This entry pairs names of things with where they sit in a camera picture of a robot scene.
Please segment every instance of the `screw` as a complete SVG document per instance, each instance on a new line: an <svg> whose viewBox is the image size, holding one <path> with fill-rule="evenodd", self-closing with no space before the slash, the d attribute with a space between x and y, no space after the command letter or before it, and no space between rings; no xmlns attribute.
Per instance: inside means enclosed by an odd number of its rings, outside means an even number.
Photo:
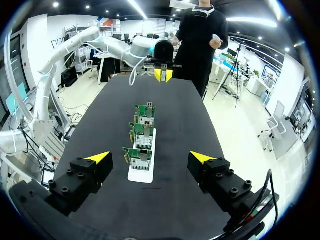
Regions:
<svg viewBox="0 0 320 240"><path fill-rule="evenodd" d="M245 188L249 188L251 186L251 184L252 184L252 181L247 180L247 181L244 182L244 187Z"/></svg>
<svg viewBox="0 0 320 240"><path fill-rule="evenodd" d="M50 188L54 189L57 186L57 184L54 180L51 179L51 180L49 180L49 186L50 186Z"/></svg>
<svg viewBox="0 0 320 240"><path fill-rule="evenodd" d="M66 171L66 174L68 174L68 176L71 176L71 175L74 174L74 171L72 171L72 169L68 169L68 170Z"/></svg>
<svg viewBox="0 0 320 240"><path fill-rule="evenodd" d="M233 188L230 190L230 194L233 195L233 196L237 195L238 192L239 192L239 190L238 190L238 188L236 188L236 187L233 187Z"/></svg>
<svg viewBox="0 0 320 240"><path fill-rule="evenodd" d="M64 186L61 191L62 191L62 194L65 196L68 196L70 194L70 190L66 186Z"/></svg>
<svg viewBox="0 0 320 240"><path fill-rule="evenodd" d="M221 179L224 175L223 175L222 173L217 173L215 176L216 176L218 179Z"/></svg>
<svg viewBox="0 0 320 240"><path fill-rule="evenodd" d="M79 178L79 179L85 179L85 175L84 175L82 172L80 172L80 173L78 174L78 178Z"/></svg>

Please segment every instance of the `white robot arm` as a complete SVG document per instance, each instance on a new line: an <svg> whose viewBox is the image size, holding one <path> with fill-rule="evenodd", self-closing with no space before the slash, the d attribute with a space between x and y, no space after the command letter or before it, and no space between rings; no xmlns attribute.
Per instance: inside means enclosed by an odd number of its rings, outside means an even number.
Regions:
<svg viewBox="0 0 320 240"><path fill-rule="evenodd" d="M103 52L112 54L129 66L136 68L144 64L144 60L152 53L151 49L157 41L137 36L132 46L129 46L115 38L100 36L99 29L93 26L65 41L52 51L44 66L39 70L42 78L37 86L33 119L25 128L25 132L30 133L33 140L39 146L44 145L46 149L49 148L45 145L46 139L55 137L54 134L50 136L55 121L50 119L49 99L52 80L57 71L56 63L85 43L91 48L102 49ZM27 144L25 136L20 130L0 131L0 150L5 154L22 152L27 149Z"/></svg>

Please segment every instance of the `floor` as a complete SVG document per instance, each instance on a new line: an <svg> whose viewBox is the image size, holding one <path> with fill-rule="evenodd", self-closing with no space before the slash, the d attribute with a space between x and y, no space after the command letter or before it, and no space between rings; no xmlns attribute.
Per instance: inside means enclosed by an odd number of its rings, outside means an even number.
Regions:
<svg viewBox="0 0 320 240"><path fill-rule="evenodd" d="M72 87L64 88L58 93L62 105L73 117L75 124L81 120L81 115L86 113L100 91L107 86L107 83L98 85L95 74L85 73ZM238 176L252 181L253 192L262 188L268 170L272 169L274 189L280 195L279 216L283 215L301 184L305 158L303 144L297 142L288 154L278 160L273 152L263 151L263 140L257 136L260 131L268 129L267 119L270 116L262 107L260 99L245 89L242 101L238 101L235 107L236 99L223 92L219 92L213 100L217 87L215 83L209 84L204 105L216 130L225 159L231 162L231 169ZM267 228L272 227L274 219L275 212L271 211L265 219Z"/></svg>

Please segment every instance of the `black table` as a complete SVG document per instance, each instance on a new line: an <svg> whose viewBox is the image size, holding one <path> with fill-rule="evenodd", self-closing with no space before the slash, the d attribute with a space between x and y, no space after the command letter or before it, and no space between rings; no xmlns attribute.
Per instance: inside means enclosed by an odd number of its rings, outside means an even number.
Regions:
<svg viewBox="0 0 320 240"><path fill-rule="evenodd" d="M123 147L131 148L135 104L156 106L153 183L128 180ZM188 171L190 151L223 157L209 114L191 81L114 77L87 110L68 143L54 178L76 157L111 151L114 169L95 195L69 217L119 237L208 240L223 233L230 216L204 195Z"/></svg>

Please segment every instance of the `white holder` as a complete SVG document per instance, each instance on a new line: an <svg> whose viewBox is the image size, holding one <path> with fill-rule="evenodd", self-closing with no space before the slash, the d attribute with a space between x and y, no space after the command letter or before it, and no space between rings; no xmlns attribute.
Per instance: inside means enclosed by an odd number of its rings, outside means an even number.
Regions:
<svg viewBox="0 0 320 240"><path fill-rule="evenodd" d="M152 139L152 157L150 163L149 171L146 170L136 170L129 165L128 180L131 182L151 184L154 181L154 169L155 169L155 154L156 154L156 129L153 129L153 139ZM133 144L133 149L137 149L136 143Z"/></svg>

